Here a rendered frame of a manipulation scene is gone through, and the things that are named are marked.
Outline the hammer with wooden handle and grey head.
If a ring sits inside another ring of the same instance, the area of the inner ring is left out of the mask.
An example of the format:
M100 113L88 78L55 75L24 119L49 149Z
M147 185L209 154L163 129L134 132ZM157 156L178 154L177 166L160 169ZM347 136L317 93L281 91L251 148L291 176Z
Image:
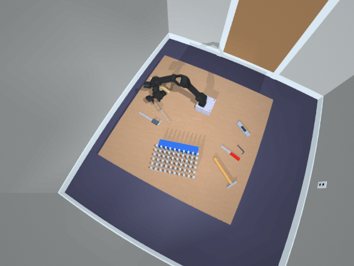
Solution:
M229 186L227 186L227 188L229 188L230 186L232 186L233 184L236 183L236 181L231 181L231 179L228 177L227 173L225 172L225 170L222 168L221 164L219 163L218 159L216 157L213 158L213 160L216 162L216 164L218 165L220 171L222 171L222 173L224 174L225 178L227 179L227 181L229 182Z

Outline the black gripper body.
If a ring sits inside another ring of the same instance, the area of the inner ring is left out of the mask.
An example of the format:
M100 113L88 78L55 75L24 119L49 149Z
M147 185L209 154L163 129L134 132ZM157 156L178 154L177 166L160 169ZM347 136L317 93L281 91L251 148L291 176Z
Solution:
M152 90L153 90L153 89L152 89ZM164 93L164 96L166 96L166 92L165 92L164 90L161 90L161 91L160 91L160 90L157 90L157 91L159 91L159 93ZM149 96L146 96L146 99L147 99L148 102L151 102L151 101L153 100L154 94L157 93L157 91L153 90L153 93L152 93L153 96L150 96L150 95L149 95Z

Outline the blue flat strip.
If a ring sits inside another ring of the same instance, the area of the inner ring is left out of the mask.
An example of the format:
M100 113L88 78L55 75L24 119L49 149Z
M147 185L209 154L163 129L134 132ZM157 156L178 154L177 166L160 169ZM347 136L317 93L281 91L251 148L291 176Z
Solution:
M187 145L187 144L182 144L182 143L176 143L176 142L172 142L172 141L167 141L167 140L159 140L158 143L158 147L161 148L160 146L163 147L163 149L165 149L165 146L167 147L167 150L170 150L169 148L171 147L171 149L174 151L174 148L176 149L176 151L178 152L178 150L180 149L183 153L183 150L185 150L185 153L187 153L188 151L190 151L189 154L192 154L192 152L194 152L194 155L196 155L198 153L199 147L197 146L191 146L191 145Z

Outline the small light blue block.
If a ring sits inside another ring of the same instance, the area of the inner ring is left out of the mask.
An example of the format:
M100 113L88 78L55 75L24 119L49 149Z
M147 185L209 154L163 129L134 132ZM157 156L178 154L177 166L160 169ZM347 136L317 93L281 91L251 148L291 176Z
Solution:
M237 122L236 124L237 124L237 126L244 132L244 135L245 135L246 137L248 137L248 136L250 135L250 133L246 130L246 128L243 126L242 123Z

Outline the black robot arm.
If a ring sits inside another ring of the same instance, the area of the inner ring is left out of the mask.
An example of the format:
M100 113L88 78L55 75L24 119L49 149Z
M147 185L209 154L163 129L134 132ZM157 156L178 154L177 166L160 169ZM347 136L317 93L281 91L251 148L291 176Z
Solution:
M181 77L181 82L179 83L176 78ZM181 86L183 88L187 88L188 90L190 90L196 97L196 101L198 101L198 105L201 107L205 107L206 103L207 103L207 96L204 93L200 93L193 84L191 84L191 81L189 79L188 76L183 75L183 74L171 74L168 76L163 76L163 77L158 77L158 76L153 76L151 81L144 81L143 82L143 87L144 88L151 88L153 87L153 90L157 91L159 90L159 87L161 84L164 83L168 83L168 82L174 82L175 84L177 84L178 86ZM164 93L159 93L159 91L157 91L157 93L154 94L154 98L157 99L157 101L162 100L164 97Z

